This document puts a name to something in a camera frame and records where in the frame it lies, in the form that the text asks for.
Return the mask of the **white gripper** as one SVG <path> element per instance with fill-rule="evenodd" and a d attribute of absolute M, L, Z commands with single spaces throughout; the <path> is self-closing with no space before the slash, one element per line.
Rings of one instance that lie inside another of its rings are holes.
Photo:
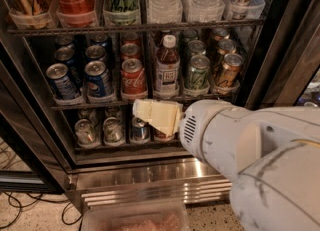
<path fill-rule="evenodd" d="M 136 99 L 133 115 L 171 136 L 179 130 L 183 147 L 228 179 L 254 163 L 254 136 L 245 134 L 252 114 L 219 100 L 200 100 L 184 112 L 173 101 Z"/>

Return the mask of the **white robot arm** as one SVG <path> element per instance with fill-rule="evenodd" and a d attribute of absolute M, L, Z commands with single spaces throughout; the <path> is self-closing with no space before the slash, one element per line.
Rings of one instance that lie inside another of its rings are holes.
<path fill-rule="evenodd" d="M 320 231 L 320 109 L 250 111 L 222 100 L 138 99 L 133 115 L 231 183 L 230 203 L 246 231 Z"/>

